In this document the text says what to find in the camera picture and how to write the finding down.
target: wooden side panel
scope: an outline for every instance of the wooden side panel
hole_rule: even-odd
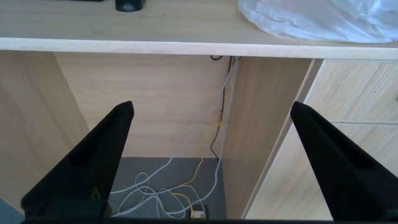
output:
[[[398,126],[337,124],[336,127],[398,175]],[[332,220],[294,125],[246,218]]]
[[[223,158],[228,218],[241,218],[250,204],[310,63],[310,59],[241,59]]]
[[[52,53],[0,51],[0,197],[21,198],[88,133]]]
[[[398,123],[398,62],[326,60],[307,104],[330,121]]]
[[[123,156],[171,157],[207,113],[206,122],[178,156],[214,157],[209,146],[221,102],[209,113],[208,109],[220,95],[229,57],[213,61],[209,56],[187,55],[56,56],[90,128],[118,103],[134,103]],[[217,153],[220,142],[214,146]]]

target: white cable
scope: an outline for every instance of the white cable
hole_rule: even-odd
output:
[[[232,105],[232,102],[233,102],[233,93],[234,93],[233,90],[234,90],[234,86],[235,86],[236,73],[237,73],[237,70],[238,70],[238,65],[239,65],[239,58],[236,59],[235,64],[233,65],[231,71],[228,73],[228,75],[227,75],[227,77],[226,77],[226,80],[225,80],[225,82],[224,82],[224,85],[223,85],[223,87],[222,87],[222,89],[221,89],[221,91],[220,91],[220,94],[218,95],[217,99],[211,104],[211,106],[210,106],[210,108],[208,109],[207,113],[205,113],[205,115],[202,117],[202,119],[200,120],[200,122],[203,122],[203,121],[206,119],[208,112],[211,111],[211,109],[213,108],[213,106],[215,105],[215,103],[221,98],[222,93],[223,93],[223,89],[226,87],[226,85],[227,85],[227,83],[228,83],[228,81],[229,81],[230,76],[231,76],[232,74],[234,74],[234,75],[233,75],[232,90],[231,90],[231,99],[230,99],[230,105]],[[122,190],[118,190],[118,191],[115,191],[115,192],[111,192],[111,194],[118,194],[118,193],[121,193],[121,192],[125,192],[125,191],[127,191],[127,190],[130,190],[130,189],[136,188],[136,189],[134,189],[132,192],[130,192],[127,196],[125,196],[125,198],[123,199],[123,201],[121,202],[121,204],[120,204],[120,206],[119,206],[119,208],[118,208],[118,213],[115,214],[115,215],[113,215],[113,217],[116,217],[116,216],[119,216],[119,215],[125,215],[125,214],[127,214],[127,213],[133,212],[134,210],[138,209],[141,205],[143,205],[144,203],[148,202],[148,201],[149,201],[150,199],[152,199],[152,198],[155,198],[155,199],[156,199],[156,202],[157,202],[156,209],[157,209],[157,214],[158,214],[158,217],[159,217],[159,218],[160,218],[159,207],[160,207],[160,208],[162,209],[162,211],[163,211],[167,216],[169,216],[170,218],[184,218],[184,217],[185,217],[185,211],[186,211],[187,209],[189,209],[192,205],[194,205],[194,204],[196,204],[196,203],[198,203],[198,202],[201,203],[203,210],[205,210],[202,201],[205,200],[206,198],[208,198],[208,197],[211,195],[211,193],[214,191],[214,189],[215,189],[215,187],[216,187],[216,185],[217,185],[217,181],[218,181],[217,174],[218,174],[218,169],[220,168],[221,159],[222,159],[222,157],[223,157],[224,141],[222,142],[222,145],[221,145],[220,159],[219,159],[219,161],[218,161],[218,163],[217,163],[216,170],[215,170],[215,183],[214,183],[213,187],[211,188],[211,190],[209,191],[209,193],[208,193],[206,196],[204,196],[203,198],[200,198],[200,197],[199,197],[199,195],[197,194],[196,190],[195,190],[191,185],[176,186],[176,187],[172,187],[172,188],[170,188],[170,189],[160,189],[159,192],[156,192],[154,189],[152,189],[152,188],[149,187],[149,179],[150,179],[151,177],[153,177],[154,175],[156,175],[158,172],[160,172],[162,169],[164,169],[165,167],[167,167],[167,166],[171,163],[172,159],[173,159],[178,153],[180,153],[182,149],[185,148],[185,145],[189,142],[189,140],[191,139],[191,137],[196,133],[198,127],[199,127],[199,125],[196,124],[195,127],[192,129],[192,131],[191,131],[190,135],[188,136],[188,138],[186,138],[186,140],[184,140],[184,142],[181,144],[181,146],[180,146],[180,148],[178,149],[178,151],[177,151],[177,152],[169,159],[169,161],[168,161],[165,165],[163,165],[161,168],[159,168],[158,170],[156,170],[156,171],[155,171],[154,173],[152,173],[150,176],[148,176],[145,172],[141,172],[141,173],[139,173],[139,174],[136,176],[136,179],[135,179],[135,181],[134,181],[134,185],[133,185],[133,186],[130,186],[130,187],[126,188],[126,189],[122,189]],[[226,136],[226,131],[223,133],[223,139],[225,139],[225,136]],[[146,178],[145,180],[143,180],[143,181],[137,183],[137,178],[138,178],[140,175],[142,175],[142,174],[146,175],[147,178]],[[144,184],[144,183],[146,183],[146,182],[148,182],[148,183],[147,183],[148,185],[144,185],[144,186],[138,187],[138,185]],[[182,188],[182,187],[190,187],[190,188],[194,191],[195,195],[198,197],[198,200],[194,201],[192,204],[188,205],[188,206],[185,207],[185,208],[184,208],[183,203],[181,202],[181,200],[180,200],[178,197],[176,197],[174,194],[172,194],[172,192],[171,192],[172,190],[179,189],[179,188]],[[132,208],[129,208],[129,209],[127,209],[127,210],[121,212],[120,209],[121,209],[122,205],[124,204],[124,202],[130,197],[130,195],[132,195],[134,192],[137,192],[137,191],[140,191],[140,193],[143,194],[143,196],[142,196],[141,199],[140,199],[140,202],[139,202],[137,205],[133,206]],[[162,200],[161,200],[160,197],[159,197],[159,194],[164,194],[164,193],[166,193],[166,192],[172,194],[172,195],[177,199],[177,201],[180,203],[180,205],[181,205],[182,208],[183,208],[182,210],[176,211],[176,212],[167,212],[167,211],[165,210],[165,208],[164,208],[164,206],[163,206],[163,203],[162,203]],[[148,197],[148,198],[146,198],[144,201],[142,201],[146,195],[150,195],[150,197]],[[173,216],[173,215],[179,214],[179,213],[183,213],[183,215],[182,215],[181,217],[175,217],[175,216]]]

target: cable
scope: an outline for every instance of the cable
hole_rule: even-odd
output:
[[[189,181],[186,181],[186,182],[185,182],[185,183],[183,183],[183,184],[180,184],[180,185],[178,185],[178,187],[181,187],[181,186],[187,185],[187,184],[189,184],[190,182],[192,182],[192,181],[194,181],[194,180],[196,179],[196,177],[197,177],[197,174],[198,174],[198,170],[199,170],[199,168],[200,168],[200,165],[202,164],[202,162],[203,162],[203,158],[200,158],[200,162],[199,162],[199,164],[198,164],[198,167],[197,167],[197,169],[196,169],[196,171],[195,171],[195,174],[193,175],[192,179],[191,179],[191,180],[189,180]]]
[[[232,76],[232,73],[234,73],[234,75],[232,76],[232,88],[234,88],[234,86],[235,86],[235,81],[236,81],[236,73],[237,73],[236,71],[237,71],[238,65],[239,65],[239,60],[236,59],[236,63],[233,65],[231,71],[228,73],[228,76],[226,77],[226,81],[224,82],[223,89],[225,88],[227,82],[229,81],[229,78]],[[230,102],[231,102],[231,105],[232,105],[232,102],[233,102],[233,91],[232,91],[232,94],[231,94]],[[148,202],[148,201],[149,201],[150,199],[152,199],[152,198],[156,199],[156,201],[157,201],[156,209],[157,209],[157,213],[158,213],[158,216],[159,216],[159,217],[160,217],[159,207],[162,209],[162,211],[163,211],[167,216],[169,216],[169,217],[171,217],[171,218],[184,218],[184,217],[185,217],[185,211],[186,211],[187,209],[189,209],[192,205],[194,205],[194,204],[196,204],[196,203],[198,203],[198,202],[201,203],[202,208],[203,208],[203,210],[204,210],[204,206],[203,206],[202,201],[205,200],[206,198],[208,198],[208,197],[211,195],[211,193],[214,191],[214,189],[215,189],[215,187],[216,187],[216,185],[217,185],[217,181],[218,181],[217,173],[218,173],[218,169],[220,168],[220,164],[221,164],[221,160],[222,160],[222,156],[223,156],[224,141],[223,141],[223,143],[222,143],[222,145],[221,145],[220,159],[219,159],[219,161],[218,161],[218,163],[217,163],[216,170],[215,170],[215,183],[214,183],[213,187],[211,188],[211,190],[209,191],[209,193],[208,193],[206,196],[204,196],[203,198],[200,198],[200,197],[198,196],[196,190],[195,190],[191,185],[178,185],[178,186],[172,187],[172,188],[170,188],[170,189],[160,189],[159,192],[156,192],[155,190],[153,190],[153,189],[150,188],[149,186],[140,186],[140,187],[138,187],[138,185],[144,184],[144,183],[146,183],[147,181],[148,181],[147,184],[149,184],[149,179],[150,179],[151,177],[153,177],[154,175],[156,175],[158,172],[160,172],[163,168],[167,167],[167,166],[171,163],[172,159],[185,147],[186,143],[189,142],[190,138],[196,133],[197,127],[198,127],[198,125],[196,125],[196,126],[192,129],[192,131],[191,131],[190,135],[188,136],[188,138],[186,138],[186,140],[181,144],[180,149],[169,159],[168,163],[166,163],[165,165],[163,165],[162,167],[160,167],[157,171],[155,171],[154,173],[152,173],[150,176],[148,176],[148,175],[147,175],[146,173],[144,173],[144,172],[141,172],[140,174],[137,175],[136,180],[135,180],[135,183],[134,183],[133,186],[130,186],[130,187],[126,188],[126,189],[122,189],[122,190],[118,190],[118,191],[115,191],[115,192],[111,192],[111,194],[117,194],[117,193],[125,192],[125,191],[127,191],[127,190],[136,188],[136,189],[134,189],[132,192],[130,192],[130,193],[124,198],[124,200],[121,202],[121,204],[120,204],[120,206],[119,206],[119,208],[118,208],[117,214],[113,215],[113,217],[119,216],[119,215],[124,215],[124,214],[127,214],[127,213],[130,213],[130,212],[136,210],[137,208],[139,208],[139,207],[140,207],[141,205],[143,205],[144,203]],[[225,136],[226,136],[226,132],[223,133],[223,139],[225,139]],[[140,175],[142,175],[142,174],[144,174],[147,178],[146,178],[145,180],[143,180],[143,181],[137,183],[137,178],[138,178]],[[194,202],[191,203],[189,206],[184,207],[183,204],[182,204],[182,202],[181,202],[181,200],[179,200],[178,197],[177,197],[176,195],[173,195],[173,193],[171,192],[172,190],[179,189],[179,188],[182,188],[182,187],[189,187],[189,188],[191,188],[191,189],[193,190],[193,192],[195,193],[195,195],[198,197],[198,200],[194,201]],[[129,209],[125,210],[125,211],[121,211],[121,207],[122,207],[122,205],[125,203],[125,201],[130,197],[130,195],[132,195],[133,193],[135,193],[135,192],[137,192],[137,191],[140,191],[140,193],[143,194],[143,197],[141,198],[140,202],[139,202],[137,205],[133,206],[132,208],[129,208]],[[165,211],[165,208],[164,208],[164,206],[163,206],[163,203],[162,203],[162,201],[161,201],[159,195],[160,195],[160,194],[164,194],[164,193],[166,193],[166,192],[172,194],[172,195],[176,198],[176,200],[180,203],[180,205],[182,206],[183,209],[181,209],[181,210],[179,210],[179,211],[176,211],[176,212],[167,212],[167,211]],[[143,200],[144,197],[145,197],[145,195],[150,195],[150,196],[149,196],[148,198],[146,198],[145,200]],[[175,216],[173,216],[173,215],[176,215],[176,214],[179,214],[179,213],[183,213],[181,217],[175,217]]]
[[[233,57],[231,56],[231,58],[229,59],[229,65],[228,65],[228,72],[227,73],[229,73],[231,71],[232,61],[233,61]],[[222,120],[223,120],[224,104],[225,104],[225,86],[223,88],[223,104],[221,105],[220,122],[222,122]],[[210,150],[212,151],[212,153],[216,157],[217,162],[218,162],[218,156],[217,156],[217,153],[213,150],[213,145],[214,145],[214,142],[216,142],[216,139],[217,139],[217,136],[218,136],[218,131],[220,130],[220,126],[217,127],[217,132],[216,132],[216,134],[214,136],[213,142],[211,142],[211,144],[210,144]]]
[[[214,58],[212,55],[210,55],[210,58],[211,58],[212,60],[219,60],[219,59],[223,58],[223,56],[219,56],[218,58]]]
[[[191,211],[193,212],[191,200],[188,198],[188,196],[186,196],[185,194],[180,194],[180,193],[173,193],[173,194],[177,195],[177,196],[185,197],[187,199],[187,201],[188,201],[188,204],[191,205]]]

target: black cable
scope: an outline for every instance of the black cable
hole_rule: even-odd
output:
[[[223,58],[223,56],[219,56],[218,58],[214,58],[212,55],[210,55],[210,58],[211,58],[212,60],[219,60],[219,59]]]
[[[231,64],[232,64],[232,57],[231,57],[231,59],[229,60],[228,74],[229,74],[229,71],[231,70]],[[222,106],[221,106],[221,114],[220,114],[220,121],[219,121],[219,123],[222,122],[222,120],[223,120],[224,104],[225,104],[225,86],[224,86],[224,88],[223,88],[223,104],[222,104]],[[213,154],[216,156],[217,162],[219,161],[219,159],[218,159],[218,156],[217,156],[216,152],[213,150],[213,145],[214,145],[214,142],[215,142],[216,139],[217,139],[218,131],[219,131],[219,130],[220,130],[220,125],[218,125],[218,127],[217,127],[217,132],[216,132],[216,136],[214,136],[213,142],[210,144],[210,150],[211,150],[211,151],[213,152]]]

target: yellow cable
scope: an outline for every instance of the yellow cable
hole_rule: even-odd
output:
[[[232,62],[231,62],[231,67],[232,67],[233,64],[235,63],[235,59],[234,59],[233,57],[231,57],[231,60],[232,60]],[[214,123],[214,122],[211,122],[211,121],[208,121],[208,122],[211,123],[211,124],[214,124],[215,126],[222,126],[222,125],[223,125],[223,122],[222,122],[222,121],[217,122],[217,123]],[[205,138],[205,139],[199,144],[199,146],[202,147],[202,144],[203,144],[206,140],[207,140],[207,138]],[[181,186],[184,186],[184,185],[189,184],[190,182],[193,182],[193,181],[196,179],[196,177],[197,177],[199,168],[200,168],[200,166],[201,166],[202,163],[203,163],[203,157],[200,158],[200,162],[199,162],[199,164],[198,164],[198,166],[197,166],[197,169],[196,169],[196,171],[195,171],[195,173],[194,173],[192,179],[189,180],[189,181],[187,181],[187,182],[185,182],[185,183],[182,183],[182,184],[178,185],[178,187],[181,187]],[[191,211],[193,211],[192,204],[191,204],[191,200],[189,199],[188,196],[186,196],[186,195],[184,195],[184,194],[180,194],[180,193],[173,193],[173,194],[174,194],[174,195],[179,195],[179,196],[185,197],[185,198],[188,200],[188,203],[190,204]]]
[[[222,125],[223,125],[223,122],[221,121],[221,122],[219,122],[219,123],[213,123],[213,124],[214,124],[215,126],[222,126]],[[199,144],[199,146],[202,147],[202,143],[203,143],[203,142],[206,142],[206,140],[207,140],[207,138],[205,138],[205,140],[202,141],[201,144]],[[193,181],[196,179],[196,177],[197,177],[199,168],[200,168],[200,166],[201,166],[202,163],[203,163],[203,157],[200,158],[200,162],[199,162],[199,164],[198,164],[198,166],[197,166],[197,169],[196,169],[196,171],[195,171],[195,173],[194,173],[192,179],[189,180],[189,181],[187,181],[187,182],[185,182],[185,183],[183,183],[183,184],[178,185],[178,187],[184,186],[184,185],[189,184],[190,182],[193,182]]]
[[[188,203],[190,205],[191,211],[193,211],[192,203],[191,203],[191,200],[189,200],[188,196],[186,196],[185,194],[180,194],[180,193],[173,193],[173,194],[177,195],[177,196],[185,197],[188,200]]]

